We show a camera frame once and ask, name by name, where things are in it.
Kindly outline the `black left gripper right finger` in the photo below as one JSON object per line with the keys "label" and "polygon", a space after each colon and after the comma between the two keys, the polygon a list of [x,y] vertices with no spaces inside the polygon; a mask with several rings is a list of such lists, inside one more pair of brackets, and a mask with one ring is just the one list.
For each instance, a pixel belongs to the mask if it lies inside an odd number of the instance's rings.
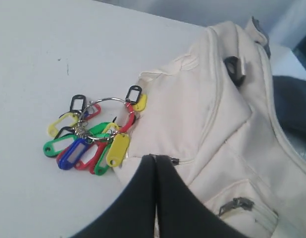
{"label": "black left gripper right finger", "polygon": [[167,156],[156,156],[157,218],[161,238],[244,238],[189,190]]}

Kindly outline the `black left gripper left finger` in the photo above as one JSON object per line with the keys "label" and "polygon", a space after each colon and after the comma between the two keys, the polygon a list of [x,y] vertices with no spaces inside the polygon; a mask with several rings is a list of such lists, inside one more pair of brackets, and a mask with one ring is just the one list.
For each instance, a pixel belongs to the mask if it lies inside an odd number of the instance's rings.
{"label": "black left gripper left finger", "polygon": [[155,159],[146,155],[118,198],[73,237],[153,238],[155,198]]}

